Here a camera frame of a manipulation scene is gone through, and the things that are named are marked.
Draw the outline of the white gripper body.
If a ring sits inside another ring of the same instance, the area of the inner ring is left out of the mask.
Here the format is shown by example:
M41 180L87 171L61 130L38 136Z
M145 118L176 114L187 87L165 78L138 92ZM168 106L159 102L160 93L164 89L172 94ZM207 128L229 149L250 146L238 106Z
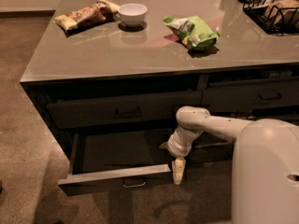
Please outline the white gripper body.
M195 139L195 132L176 128L167 142L167 148L173 157L186 157L190 153L192 142Z

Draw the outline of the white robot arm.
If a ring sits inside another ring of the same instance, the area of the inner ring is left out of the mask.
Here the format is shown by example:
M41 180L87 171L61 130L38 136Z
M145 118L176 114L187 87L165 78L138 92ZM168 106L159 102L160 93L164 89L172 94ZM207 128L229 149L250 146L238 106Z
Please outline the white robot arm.
M177 128L161 144L175 158L173 179L180 184L192 142L210 133L234 147L232 224L299 224L299 127L278 119L212 116L183 106Z

